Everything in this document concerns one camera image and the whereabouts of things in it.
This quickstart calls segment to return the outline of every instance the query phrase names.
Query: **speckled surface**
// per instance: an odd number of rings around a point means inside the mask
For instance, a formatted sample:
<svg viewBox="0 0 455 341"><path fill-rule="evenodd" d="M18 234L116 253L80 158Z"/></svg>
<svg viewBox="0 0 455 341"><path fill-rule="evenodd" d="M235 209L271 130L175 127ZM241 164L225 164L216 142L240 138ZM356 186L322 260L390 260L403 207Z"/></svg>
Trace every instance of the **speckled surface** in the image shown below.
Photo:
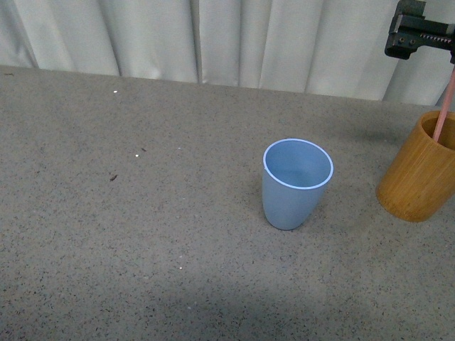
<svg viewBox="0 0 455 341"><path fill-rule="evenodd" d="M375 198L432 108L0 71L0 340L455 340L455 200ZM293 232L260 196L286 137L335 166Z"/></svg>

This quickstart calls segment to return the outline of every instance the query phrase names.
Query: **pink straw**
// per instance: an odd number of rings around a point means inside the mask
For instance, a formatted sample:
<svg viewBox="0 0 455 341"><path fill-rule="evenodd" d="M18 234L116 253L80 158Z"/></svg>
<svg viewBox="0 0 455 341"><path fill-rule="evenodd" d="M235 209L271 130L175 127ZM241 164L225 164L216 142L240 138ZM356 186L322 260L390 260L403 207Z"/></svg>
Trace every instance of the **pink straw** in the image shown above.
<svg viewBox="0 0 455 341"><path fill-rule="evenodd" d="M450 104L452 98L454 98L455 92L455 65L454 70L452 71L452 76L450 76L449 85L447 85L446 95L444 96L444 101L442 102L441 112L438 116L438 122L436 123L436 128L434 128L433 139L437 142L439 140L439 135L441 135L442 126L444 125L444 120L446 119L447 112L450 109Z"/></svg>

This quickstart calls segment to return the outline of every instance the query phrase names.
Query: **blue plastic cup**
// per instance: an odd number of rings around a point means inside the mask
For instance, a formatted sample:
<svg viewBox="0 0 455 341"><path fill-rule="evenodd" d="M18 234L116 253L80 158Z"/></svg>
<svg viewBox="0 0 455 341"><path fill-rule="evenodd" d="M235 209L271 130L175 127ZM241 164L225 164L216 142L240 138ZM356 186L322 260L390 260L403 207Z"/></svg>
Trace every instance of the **blue plastic cup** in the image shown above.
<svg viewBox="0 0 455 341"><path fill-rule="evenodd" d="M333 175L333 162L321 147L300 139L275 142L263 161L265 217L277 229L295 229L321 199Z"/></svg>

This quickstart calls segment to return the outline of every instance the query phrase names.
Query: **bamboo cup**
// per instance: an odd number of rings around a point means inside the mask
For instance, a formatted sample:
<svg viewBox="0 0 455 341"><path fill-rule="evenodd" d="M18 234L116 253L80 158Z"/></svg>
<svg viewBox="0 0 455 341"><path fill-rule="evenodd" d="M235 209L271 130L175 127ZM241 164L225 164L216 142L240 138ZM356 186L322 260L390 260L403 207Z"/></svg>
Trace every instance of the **bamboo cup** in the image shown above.
<svg viewBox="0 0 455 341"><path fill-rule="evenodd" d="M417 122L376 189L381 205L409 222L430 218L455 193L455 113L432 139L439 112Z"/></svg>

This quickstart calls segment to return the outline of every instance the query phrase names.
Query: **white curtain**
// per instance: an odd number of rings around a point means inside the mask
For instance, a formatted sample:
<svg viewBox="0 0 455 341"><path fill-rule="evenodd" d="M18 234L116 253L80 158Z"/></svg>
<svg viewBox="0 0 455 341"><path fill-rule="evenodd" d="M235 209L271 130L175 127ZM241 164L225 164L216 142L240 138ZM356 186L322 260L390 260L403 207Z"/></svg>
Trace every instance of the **white curtain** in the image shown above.
<svg viewBox="0 0 455 341"><path fill-rule="evenodd" d="M397 0L1 0L0 64L434 105L450 52L384 54ZM455 1L427 0L455 22Z"/></svg>

